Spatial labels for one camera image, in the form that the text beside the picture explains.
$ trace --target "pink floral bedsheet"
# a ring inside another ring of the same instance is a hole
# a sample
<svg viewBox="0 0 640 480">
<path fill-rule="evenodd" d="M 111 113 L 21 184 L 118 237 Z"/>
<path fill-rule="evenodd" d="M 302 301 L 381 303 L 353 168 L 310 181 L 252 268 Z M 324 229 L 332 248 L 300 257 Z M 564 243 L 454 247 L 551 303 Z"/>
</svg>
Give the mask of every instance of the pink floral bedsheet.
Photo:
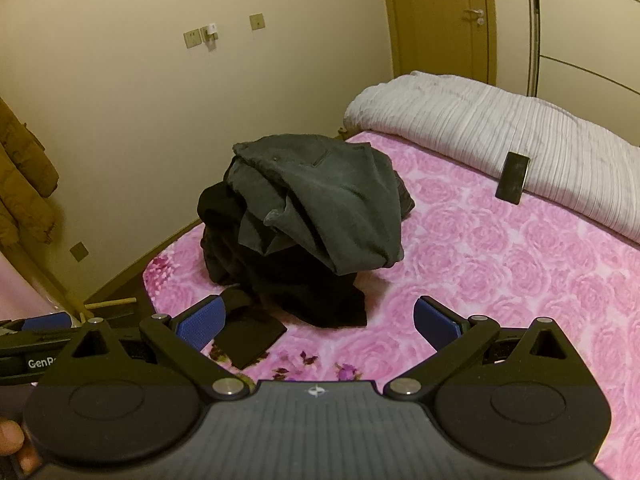
<svg viewBox="0 0 640 480">
<path fill-rule="evenodd" d="M 582 217 L 538 197 L 519 206 L 494 198 L 494 180 L 396 137 L 370 132 L 416 207 L 402 224 L 404 260 L 359 274 L 366 328 L 326 330 L 277 313 L 287 333 L 255 365 L 252 380 L 388 380 L 433 354 L 413 307 L 430 295 L 461 316 L 487 314 L 502 326 L 553 317 L 606 393 L 613 413 L 597 464 L 615 480 L 640 479 L 640 251 Z M 200 225 L 144 273 L 158 312 L 187 309 L 212 284 Z M 211 346 L 205 349 L 234 370 Z"/>
</svg>

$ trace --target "brown puffer jacket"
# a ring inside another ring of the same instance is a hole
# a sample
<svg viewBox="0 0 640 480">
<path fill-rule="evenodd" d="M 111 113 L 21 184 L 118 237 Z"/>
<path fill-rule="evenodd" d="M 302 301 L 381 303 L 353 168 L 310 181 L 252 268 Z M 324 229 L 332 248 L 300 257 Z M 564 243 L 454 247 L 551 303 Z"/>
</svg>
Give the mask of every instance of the brown puffer jacket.
<svg viewBox="0 0 640 480">
<path fill-rule="evenodd" d="M 40 143 L 0 99 L 0 244 L 16 243 L 16 222 L 36 240 L 50 243 L 56 224 L 43 197 L 58 186 L 58 172 Z"/>
</svg>

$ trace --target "wooden door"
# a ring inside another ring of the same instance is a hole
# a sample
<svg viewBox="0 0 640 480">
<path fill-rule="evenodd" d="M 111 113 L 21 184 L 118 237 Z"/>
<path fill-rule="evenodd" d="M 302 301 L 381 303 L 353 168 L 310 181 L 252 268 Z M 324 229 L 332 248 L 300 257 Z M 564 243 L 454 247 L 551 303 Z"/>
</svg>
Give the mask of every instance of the wooden door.
<svg viewBox="0 0 640 480">
<path fill-rule="evenodd" d="M 387 0 L 387 5 L 397 74 L 421 70 L 495 84 L 494 0 Z"/>
</svg>

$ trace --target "human hand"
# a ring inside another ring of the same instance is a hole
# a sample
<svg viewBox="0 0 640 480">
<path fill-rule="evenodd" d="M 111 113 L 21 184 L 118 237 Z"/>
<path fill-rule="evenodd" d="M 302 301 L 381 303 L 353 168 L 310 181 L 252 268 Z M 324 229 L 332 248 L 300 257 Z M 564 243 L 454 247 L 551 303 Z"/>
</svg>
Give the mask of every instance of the human hand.
<svg viewBox="0 0 640 480">
<path fill-rule="evenodd" d="M 40 459 L 33 444 L 25 437 L 16 422 L 0 418 L 0 456 L 15 454 L 25 474 L 30 474 L 39 465 Z"/>
</svg>

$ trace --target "silver bolt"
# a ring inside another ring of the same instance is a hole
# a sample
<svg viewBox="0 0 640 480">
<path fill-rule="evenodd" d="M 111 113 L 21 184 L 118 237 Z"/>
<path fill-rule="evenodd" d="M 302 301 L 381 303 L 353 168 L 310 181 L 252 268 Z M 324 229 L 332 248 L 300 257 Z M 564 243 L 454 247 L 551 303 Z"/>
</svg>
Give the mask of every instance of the silver bolt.
<svg viewBox="0 0 640 480">
<path fill-rule="evenodd" d="M 422 385 L 420 384 L 420 381 L 416 381 L 409 377 L 402 377 L 391 381 L 389 387 L 396 394 L 413 395 L 420 391 Z"/>
<path fill-rule="evenodd" d="M 244 383 L 240 379 L 233 377 L 218 379 L 212 385 L 213 391 L 220 395 L 232 396 L 239 394 L 244 388 Z"/>
</svg>

